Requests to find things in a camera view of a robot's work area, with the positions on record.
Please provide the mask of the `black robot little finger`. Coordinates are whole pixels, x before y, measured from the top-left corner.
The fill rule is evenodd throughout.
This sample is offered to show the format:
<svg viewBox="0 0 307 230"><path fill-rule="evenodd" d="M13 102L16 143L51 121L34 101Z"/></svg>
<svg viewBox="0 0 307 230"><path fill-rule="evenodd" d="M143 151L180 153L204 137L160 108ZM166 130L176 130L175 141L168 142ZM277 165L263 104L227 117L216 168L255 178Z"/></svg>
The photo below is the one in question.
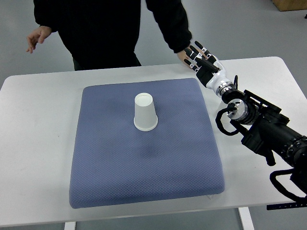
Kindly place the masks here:
<svg viewBox="0 0 307 230"><path fill-rule="evenodd" d="M184 62L194 71L194 72L198 72L199 71L199 67L195 64L192 64L189 60L184 59Z"/></svg>

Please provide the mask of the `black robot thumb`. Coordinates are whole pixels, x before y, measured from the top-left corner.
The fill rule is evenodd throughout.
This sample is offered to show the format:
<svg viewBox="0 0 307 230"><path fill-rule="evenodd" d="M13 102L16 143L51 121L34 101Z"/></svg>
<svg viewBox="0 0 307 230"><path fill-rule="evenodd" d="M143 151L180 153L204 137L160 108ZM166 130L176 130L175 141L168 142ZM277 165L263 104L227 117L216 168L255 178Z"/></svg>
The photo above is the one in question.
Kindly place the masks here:
<svg viewBox="0 0 307 230"><path fill-rule="evenodd" d="M211 73L217 73L217 72L220 71L220 69L217 66L215 66L214 64L212 64L208 60L201 59L200 64L201 64L202 67L205 68L205 70L207 70Z"/></svg>

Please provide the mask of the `person's left hand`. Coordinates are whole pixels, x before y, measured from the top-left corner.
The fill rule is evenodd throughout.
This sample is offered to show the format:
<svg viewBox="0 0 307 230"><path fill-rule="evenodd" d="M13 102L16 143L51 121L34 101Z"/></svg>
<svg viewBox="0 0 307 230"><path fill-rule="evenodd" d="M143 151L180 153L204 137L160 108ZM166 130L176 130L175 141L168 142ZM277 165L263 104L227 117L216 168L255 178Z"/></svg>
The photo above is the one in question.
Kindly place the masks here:
<svg viewBox="0 0 307 230"><path fill-rule="evenodd" d="M179 60L187 67L189 68L189 65L184 61L185 59L190 61L189 56L186 54L185 50L182 50L180 52L177 53L177 57L179 58Z"/></svg>

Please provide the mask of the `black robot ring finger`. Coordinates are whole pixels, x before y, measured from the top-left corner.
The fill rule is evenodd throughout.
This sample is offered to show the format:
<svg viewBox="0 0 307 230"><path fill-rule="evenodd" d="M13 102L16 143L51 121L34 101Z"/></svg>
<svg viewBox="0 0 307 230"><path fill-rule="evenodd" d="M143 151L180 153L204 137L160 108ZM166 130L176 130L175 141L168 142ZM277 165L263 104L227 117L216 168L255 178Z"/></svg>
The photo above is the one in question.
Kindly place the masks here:
<svg viewBox="0 0 307 230"><path fill-rule="evenodd" d="M185 48L185 53L187 55L186 60L192 61L192 64L195 64L197 66L201 66L201 53L199 53L197 50L196 52L194 50L191 50L190 48Z"/></svg>

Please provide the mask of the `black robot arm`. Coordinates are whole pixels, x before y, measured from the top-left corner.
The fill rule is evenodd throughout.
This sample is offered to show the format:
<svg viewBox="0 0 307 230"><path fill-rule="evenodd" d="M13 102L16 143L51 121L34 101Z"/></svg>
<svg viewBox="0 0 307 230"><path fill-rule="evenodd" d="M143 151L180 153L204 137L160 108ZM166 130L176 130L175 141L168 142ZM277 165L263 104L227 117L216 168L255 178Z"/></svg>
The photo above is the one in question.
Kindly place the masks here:
<svg viewBox="0 0 307 230"><path fill-rule="evenodd" d="M270 174L272 185L284 196L305 205L306 197L289 192L278 180L290 175L290 180L303 192L307 192L307 137L288 127L289 118L281 109L248 90L238 89L238 77L227 77L219 59L198 41L184 49L187 65L196 73L200 83L213 90L226 107L217 112L218 129L228 136L241 133L241 143L252 152L265 157L269 166L276 164L277 153L291 169Z"/></svg>

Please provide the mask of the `person's right hand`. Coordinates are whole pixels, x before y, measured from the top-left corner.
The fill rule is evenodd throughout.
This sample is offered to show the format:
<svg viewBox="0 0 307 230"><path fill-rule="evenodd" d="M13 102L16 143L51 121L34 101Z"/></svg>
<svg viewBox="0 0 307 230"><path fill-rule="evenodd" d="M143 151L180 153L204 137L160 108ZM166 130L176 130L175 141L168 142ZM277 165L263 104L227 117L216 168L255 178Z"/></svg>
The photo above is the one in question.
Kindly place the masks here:
<svg viewBox="0 0 307 230"><path fill-rule="evenodd" d="M42 44L46 38L52 34L52 29L47 26L39 26L34 29L27 37L28 47L26 52L32 54L37 44Z"/></svg>

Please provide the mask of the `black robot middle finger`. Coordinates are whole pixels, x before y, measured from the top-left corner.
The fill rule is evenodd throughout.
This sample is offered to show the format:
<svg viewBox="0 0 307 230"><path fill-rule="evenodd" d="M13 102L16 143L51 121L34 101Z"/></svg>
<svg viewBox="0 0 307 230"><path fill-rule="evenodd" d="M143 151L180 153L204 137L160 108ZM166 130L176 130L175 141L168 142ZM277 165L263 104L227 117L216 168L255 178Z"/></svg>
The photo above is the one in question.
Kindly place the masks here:
<svg viewBox="0 0 307 230"><path fill-rule="evenodd" d="M206 48L202 47L200 49L195 48L194 46L190 45L190 49L192 51L192 53L195 55L195 57L193 58L193 61L196 63L197 60L201 60L201 59L205 59L208 60L205 52L207 51Z"/></svg>

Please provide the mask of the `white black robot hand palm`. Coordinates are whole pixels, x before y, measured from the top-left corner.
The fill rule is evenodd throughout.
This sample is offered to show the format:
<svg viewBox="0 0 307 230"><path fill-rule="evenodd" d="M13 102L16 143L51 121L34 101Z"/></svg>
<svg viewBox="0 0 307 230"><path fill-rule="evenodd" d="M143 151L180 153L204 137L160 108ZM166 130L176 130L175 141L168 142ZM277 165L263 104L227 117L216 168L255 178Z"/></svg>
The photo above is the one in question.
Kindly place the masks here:
<svg viewBox="0 0 307 230"><path fill-rule="evenodd" d="M227 78L226 69L221 62L216 60L213 65L219 69L217 73L212 73L206 67L200 67L196 73L202 85L211 90L222 90L225 87L233 88L234 85L232 81Z"/></svg>

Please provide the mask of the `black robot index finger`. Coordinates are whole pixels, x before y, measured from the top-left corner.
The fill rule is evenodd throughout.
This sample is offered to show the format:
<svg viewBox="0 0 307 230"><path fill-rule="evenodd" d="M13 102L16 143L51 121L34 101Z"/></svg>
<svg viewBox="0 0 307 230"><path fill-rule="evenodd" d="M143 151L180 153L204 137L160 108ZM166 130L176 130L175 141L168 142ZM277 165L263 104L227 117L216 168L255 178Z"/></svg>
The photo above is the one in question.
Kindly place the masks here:
<svg viewBox="0 0 307 230"><path fill-rule="evenodd" d="M216 56L211 54L210 51L207 48L205 48L201 43L199 43L198 41L195 41L194 43L197 46L197 48L200 50L199 57L203 56L204 59L208 60L211 63L215 63L217 61Z"/></svg>

